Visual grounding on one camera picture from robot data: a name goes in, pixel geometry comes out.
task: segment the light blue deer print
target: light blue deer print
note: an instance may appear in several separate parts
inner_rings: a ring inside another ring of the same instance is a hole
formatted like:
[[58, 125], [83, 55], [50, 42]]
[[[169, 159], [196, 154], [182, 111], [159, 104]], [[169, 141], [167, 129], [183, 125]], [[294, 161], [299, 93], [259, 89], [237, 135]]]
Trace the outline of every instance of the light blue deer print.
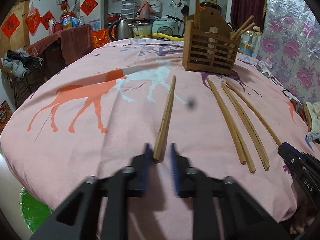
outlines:
[[[165, 81], [165, 79], [167, 79], [169, 77], [170, 74], [170, 68], [166, 67], [166, 66], [161, 66], [158, 67], [156, 69], [144, 69], [144, 70], [140, 70], [137, 71], [135, 73], [126, 75], [126, 79], [118, 79], [116, 85], [114, 86], [116, 89], [119, 90], [122, 98], [124, 100], [127, 100], [128, 102], [134, 102], [134, 99], [127, 97], [121, 87], [122, 85], [132, 81], [132, 80], [151, 80], [151, 86], [149, 88], [149, 94], [148, 94], [148, 100], [150, 102], [156, 102], [153, 98], [152, 98], [152, 92], [155, 89], [157, 84], [163, 85], [167, 90], [170, 90], [170, 85], [168, 85]], [[186, 101], [182, 100], [180, 97], [178, 97], [178, 95], [176, 93], [174, 93], [174, 97], [181, 101], [183, 104], [187, 104]]]

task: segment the blue can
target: blue can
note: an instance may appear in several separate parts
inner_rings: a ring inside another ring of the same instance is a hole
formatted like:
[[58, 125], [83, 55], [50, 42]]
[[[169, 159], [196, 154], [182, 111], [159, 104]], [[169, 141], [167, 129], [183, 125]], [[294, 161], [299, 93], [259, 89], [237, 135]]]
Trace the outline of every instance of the blue can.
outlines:
[[78, 18], [77, 18], [76, 16], [73, 16], [73, 18], [72, 18], [72, 26], [73, 26], [73, 27], [79, 26], [79, 24], [78, 24]]

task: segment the pink thermos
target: pink thermos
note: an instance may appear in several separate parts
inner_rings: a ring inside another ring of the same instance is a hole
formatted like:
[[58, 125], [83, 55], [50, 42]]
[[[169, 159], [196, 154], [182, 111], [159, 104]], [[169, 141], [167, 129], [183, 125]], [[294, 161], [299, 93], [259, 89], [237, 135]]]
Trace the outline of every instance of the pink thermos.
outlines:
[[140, 18], [149, 18], [150, 12], [152, 11], [152, 6], [147, 0], [143, 0], [140, 6]]

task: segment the yellow handle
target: yellow handle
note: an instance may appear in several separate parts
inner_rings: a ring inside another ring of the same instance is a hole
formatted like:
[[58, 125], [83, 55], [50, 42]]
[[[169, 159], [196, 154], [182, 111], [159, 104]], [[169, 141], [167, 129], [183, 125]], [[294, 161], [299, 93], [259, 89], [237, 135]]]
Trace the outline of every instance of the yellow handle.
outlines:
[[184, 38], [178, 38], [178, 37], [174, 37], [174, 36], [169, 36], [163, 33], [154, 33], [153, 34], [154, 37], [158, 37], [158, 38], [163, 38], [163, 39], [168, 39], [171, 41], [184, 41]]

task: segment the rice cooker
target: rice cooker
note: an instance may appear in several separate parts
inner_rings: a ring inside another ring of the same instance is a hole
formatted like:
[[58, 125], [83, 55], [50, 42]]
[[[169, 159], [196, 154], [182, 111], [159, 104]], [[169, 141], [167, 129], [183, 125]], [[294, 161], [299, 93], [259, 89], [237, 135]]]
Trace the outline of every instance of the rice cooker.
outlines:
[[169, 17], [159, 17], [153, 22], [152, 34], [154, 33], [163, 33], [169, 36], [179, 35], [178, 23]]

